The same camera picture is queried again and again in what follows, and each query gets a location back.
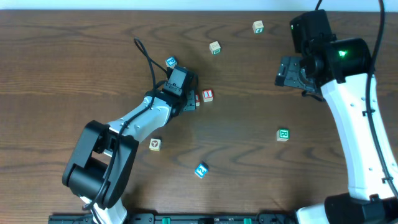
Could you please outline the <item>red letter A block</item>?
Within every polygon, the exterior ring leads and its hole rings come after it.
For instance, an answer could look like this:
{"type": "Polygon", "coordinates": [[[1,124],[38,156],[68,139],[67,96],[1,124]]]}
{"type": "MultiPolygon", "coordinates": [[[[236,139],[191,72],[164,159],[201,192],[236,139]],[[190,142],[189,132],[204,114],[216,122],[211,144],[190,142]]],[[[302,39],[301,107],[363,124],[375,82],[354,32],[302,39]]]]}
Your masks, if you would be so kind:
{"type": "Polygon", "coordinates": [[[195,106],[200,106],[200,98],[199,98],[199,95],[195,95],[195,106]]]}

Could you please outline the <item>red letter I block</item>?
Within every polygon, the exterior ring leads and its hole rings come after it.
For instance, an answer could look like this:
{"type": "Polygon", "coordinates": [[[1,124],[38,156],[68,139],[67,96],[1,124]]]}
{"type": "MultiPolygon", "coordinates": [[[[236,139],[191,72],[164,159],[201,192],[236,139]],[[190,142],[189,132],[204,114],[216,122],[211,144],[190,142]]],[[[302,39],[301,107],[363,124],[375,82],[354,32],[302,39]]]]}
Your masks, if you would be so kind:
{"type": "Polygon", "coordinates": [[[202,97],[203,97],[203,101],[204,101],[204,102],[213,101],[213,98],[214,98],[213,90],[211,90],[211,89],[209,89],[209,90],[203,90],[203,91],[202,91],[202,97]]]}

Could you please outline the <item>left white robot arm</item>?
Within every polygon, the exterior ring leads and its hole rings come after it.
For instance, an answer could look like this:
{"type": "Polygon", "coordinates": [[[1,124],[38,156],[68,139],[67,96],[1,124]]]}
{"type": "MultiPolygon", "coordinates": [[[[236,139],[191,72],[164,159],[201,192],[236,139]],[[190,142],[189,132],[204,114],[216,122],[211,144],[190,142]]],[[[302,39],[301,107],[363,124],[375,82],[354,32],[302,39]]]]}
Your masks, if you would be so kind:
{"type": "Polygon", "coordinates": [[[62,183],[84,201],[93,223],[124,223],[127,210],[121,196],[139,144],[182,111],[195,110],[196,99],[193,90],[181,95],[150,91],[122,118],[107,124],[92,120],[84,127],[62,183]]]}

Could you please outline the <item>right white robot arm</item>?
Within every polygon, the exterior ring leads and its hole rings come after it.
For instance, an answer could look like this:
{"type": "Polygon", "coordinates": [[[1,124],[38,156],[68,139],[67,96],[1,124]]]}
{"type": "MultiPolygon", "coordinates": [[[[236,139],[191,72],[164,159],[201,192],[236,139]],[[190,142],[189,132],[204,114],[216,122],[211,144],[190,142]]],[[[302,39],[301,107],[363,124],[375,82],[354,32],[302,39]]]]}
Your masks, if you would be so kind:
{"type": "Polygon", "coordinates": [[[397,162],[379,111],[363,39],[313,40],[302,57],[283,57],[277,86],[324,101],[336,123],[348,191],[296,211],[298,223],[396,223],[397,162]]]}

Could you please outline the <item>blue letter P block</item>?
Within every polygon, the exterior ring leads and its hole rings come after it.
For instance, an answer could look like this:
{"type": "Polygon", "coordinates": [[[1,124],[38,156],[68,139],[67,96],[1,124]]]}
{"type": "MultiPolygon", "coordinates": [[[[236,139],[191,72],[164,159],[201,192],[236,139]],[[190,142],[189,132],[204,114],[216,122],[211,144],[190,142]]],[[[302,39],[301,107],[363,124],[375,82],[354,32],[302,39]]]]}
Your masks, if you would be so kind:
{"type": "Polygon", "coordinates": [[[169,58],[167,58],[167,59],[165,60],[165,64],[166,64],[167,68],[174,69],[174,67],[175,67],[176,65],[178,65],[178,62],[177,62],[177,60],[176,60],[175,57],[169,57],[169,58]]]}

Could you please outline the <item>brown symbol wooden block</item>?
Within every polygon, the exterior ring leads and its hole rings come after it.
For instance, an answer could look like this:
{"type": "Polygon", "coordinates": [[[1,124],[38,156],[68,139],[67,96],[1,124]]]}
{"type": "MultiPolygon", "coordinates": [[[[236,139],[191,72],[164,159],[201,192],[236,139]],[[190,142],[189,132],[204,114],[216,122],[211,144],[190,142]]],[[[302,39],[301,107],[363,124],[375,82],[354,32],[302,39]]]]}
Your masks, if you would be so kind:
{"type": "Polygon", "coordinates": [[[151,138],[149,149],[151,151],[160,151],[162,141],[160,139],[151,138]]]}

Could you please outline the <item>green number 4 block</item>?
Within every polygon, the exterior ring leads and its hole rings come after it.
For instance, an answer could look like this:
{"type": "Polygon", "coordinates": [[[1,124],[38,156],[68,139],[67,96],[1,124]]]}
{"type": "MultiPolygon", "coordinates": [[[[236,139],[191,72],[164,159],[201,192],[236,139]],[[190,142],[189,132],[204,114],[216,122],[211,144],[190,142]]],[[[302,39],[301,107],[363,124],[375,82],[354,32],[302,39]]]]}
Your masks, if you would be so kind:
{"type": "Polygon", "coordinates": [[[264,24],[262,21],[254,21],[252,25],[252,29],[255,34],[261,34],[264,32],[264,24]]]}

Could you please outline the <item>green letter R block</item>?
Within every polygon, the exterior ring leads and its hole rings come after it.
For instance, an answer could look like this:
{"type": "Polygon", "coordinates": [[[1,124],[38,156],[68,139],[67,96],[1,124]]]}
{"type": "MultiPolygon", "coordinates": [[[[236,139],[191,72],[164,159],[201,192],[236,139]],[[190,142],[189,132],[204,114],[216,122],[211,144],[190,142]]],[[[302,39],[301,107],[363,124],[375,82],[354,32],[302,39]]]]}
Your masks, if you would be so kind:
{"type": "Polygon", "coordinates": [[[290,139],[290,131],[288,129],[279,129],[276,133],[277,141],[288,141],[290,139]]]}

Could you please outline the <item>green number 27 block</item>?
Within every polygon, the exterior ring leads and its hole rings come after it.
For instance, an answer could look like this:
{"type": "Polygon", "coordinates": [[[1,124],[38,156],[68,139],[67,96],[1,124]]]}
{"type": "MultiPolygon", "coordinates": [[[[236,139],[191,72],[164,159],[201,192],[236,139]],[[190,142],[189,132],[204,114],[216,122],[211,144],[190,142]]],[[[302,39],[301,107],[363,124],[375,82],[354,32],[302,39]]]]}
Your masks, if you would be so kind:
{"type": "Polygon", "coordinates": [[[218,41],[214,41],[209,44],[209,49],[213,55],[219,54],[221,52],[221,45],[218,41]]]}

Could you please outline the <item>blue number 2 block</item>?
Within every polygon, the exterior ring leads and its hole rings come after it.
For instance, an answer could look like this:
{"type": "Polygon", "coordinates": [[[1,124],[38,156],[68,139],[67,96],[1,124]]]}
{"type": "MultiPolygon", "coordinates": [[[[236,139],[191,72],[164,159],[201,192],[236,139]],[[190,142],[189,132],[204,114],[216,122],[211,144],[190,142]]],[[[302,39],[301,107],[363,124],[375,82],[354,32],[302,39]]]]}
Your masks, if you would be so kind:
{"type": "Polygon", "coordinates": [[[199,164],[198,167],[195,169],[195,174],[201,179],[204,178],[207,172],[208,168],[204,164],[199,164]]]}

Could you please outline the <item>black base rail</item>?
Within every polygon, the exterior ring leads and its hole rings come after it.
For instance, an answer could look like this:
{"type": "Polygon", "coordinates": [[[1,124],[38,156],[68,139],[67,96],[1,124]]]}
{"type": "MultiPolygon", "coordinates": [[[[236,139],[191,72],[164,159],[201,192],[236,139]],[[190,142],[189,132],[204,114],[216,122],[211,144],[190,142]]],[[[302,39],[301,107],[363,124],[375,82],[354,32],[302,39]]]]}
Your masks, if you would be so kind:
{"type": "MultiPolygon", "coordinates": [[[[94,215],[51,215],[48,224],[95,224],[94,215]]],[[[297,224],[293,215],[260,213],[258,215],[154,215],[137,213],[127,216],[125,224],[297,224]]]]}

